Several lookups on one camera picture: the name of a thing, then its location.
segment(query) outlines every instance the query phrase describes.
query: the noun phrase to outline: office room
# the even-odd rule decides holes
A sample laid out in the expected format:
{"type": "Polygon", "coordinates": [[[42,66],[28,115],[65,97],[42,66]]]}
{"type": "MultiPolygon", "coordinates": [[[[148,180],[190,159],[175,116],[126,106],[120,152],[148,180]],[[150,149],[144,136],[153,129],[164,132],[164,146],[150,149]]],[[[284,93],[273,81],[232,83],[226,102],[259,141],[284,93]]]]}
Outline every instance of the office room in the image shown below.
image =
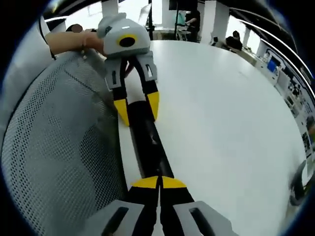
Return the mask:
{"type": "Polygon", "coordinates": [[[1,77],[4,235],[314,231],[315,65],[277,0],[19,5],[1,77]]]}

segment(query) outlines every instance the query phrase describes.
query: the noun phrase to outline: window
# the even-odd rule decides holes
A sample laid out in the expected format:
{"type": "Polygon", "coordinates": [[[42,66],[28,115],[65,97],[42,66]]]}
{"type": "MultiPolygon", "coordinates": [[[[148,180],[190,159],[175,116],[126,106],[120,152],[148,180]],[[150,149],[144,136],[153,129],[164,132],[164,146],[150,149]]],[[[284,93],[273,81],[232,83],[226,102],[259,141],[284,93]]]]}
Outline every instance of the window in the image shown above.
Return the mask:
{"type": "Polygon", "coordinates": [[[241,42],[243,42],[246,26],[244,23],[237,20],[234,16],[230,16],[230,18],[228,19],[225,37],[227,38],[229,36],[232,36],[235,30],[240,33],[240,39],[241,39],[241,42]]]}
{"type": "Polygon", "coordinates": [[[68,16],[65,20],[65,27],[68,28],[73,24],[80,24],[84,30],[97,29],[98,23],[102,18],[102,4],[99,1],[68,16]]]}
{"type": "Polygon", "coordinates": [[[100,13],[100,12],[102,12],[102,3],[99,1],[99,2],[96,2],[92,5],[89,5],[88,10],[89,10],[90,16],[97,14],[97,13],[100,13]]]}
{"type": "Polygon", "coordinates": [[[162,24],[162,0],[152,0],[152,21],[155,25],[162,24]]]}
{"type": "Polygon", "coordinates": [[[247,47],[250,47],[254,54],[257,54],[260,44],[260,37],[254,31],[250,31],[250,36],[247,41],[247,47]]]}
{"type": "MultiPolygon", "coordinates": [[[[148,5],[148,0],[124,0],[118,4],[118,12],[125,12],[127,18],[138,22],[141,8],[148,5]]],[[[153,24],[162,24],[162,0],[152,0],[153,24]]]]}

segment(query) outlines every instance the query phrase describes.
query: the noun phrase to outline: desk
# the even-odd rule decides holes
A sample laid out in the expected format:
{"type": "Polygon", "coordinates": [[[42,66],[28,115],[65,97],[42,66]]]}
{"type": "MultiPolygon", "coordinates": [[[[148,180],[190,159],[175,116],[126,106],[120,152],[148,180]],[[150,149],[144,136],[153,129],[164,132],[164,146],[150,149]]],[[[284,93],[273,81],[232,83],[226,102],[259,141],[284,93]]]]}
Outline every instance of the desk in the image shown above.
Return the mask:
{"type": "MultiPolygon", "coordinates": [[[[160,92],[156,127],[175,177],[240,236],[275,236],[290,178],[306,158],[283,98],[232,52],[183,41],[153,41],[151,48],[160,92]]],[[[143,99],[135,71],[126,87],[129,102],[143,99]]],[[[130,185],[140,172],[121,120],[119,133],[130,185]]]]}

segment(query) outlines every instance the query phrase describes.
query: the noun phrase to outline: ceiling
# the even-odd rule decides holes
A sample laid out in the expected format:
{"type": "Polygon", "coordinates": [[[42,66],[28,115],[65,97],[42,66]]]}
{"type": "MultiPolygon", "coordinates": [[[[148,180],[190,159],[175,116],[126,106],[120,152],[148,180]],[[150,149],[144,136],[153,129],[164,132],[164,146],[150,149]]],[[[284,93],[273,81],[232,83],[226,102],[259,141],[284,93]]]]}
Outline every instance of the ceiling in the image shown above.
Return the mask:
{"type": "MultiPolygon", "coordinates": [[[[56,16],[70,15],[75,11],[98,1],[99,0],[55,0],[49,4],[47,10],[44,12],[44,18],[48,19],[56,16]]],[[[303,53],[299,51],[296,40],[293,39],[282,14],[276,11],[274,7],[271,7],[266,0],[218,1],[230,7],[231,15],[267,30],[288,45],[293,51],[303,55],[303,53]]],[[[258,30],[255,27],[249,25],[247,26],[251,30],[255,31],[261,38],[265,39],[284,53],[297,66],[297,68],[302,66],[301,61],[286,46],[274,37],[258,30]]]]}

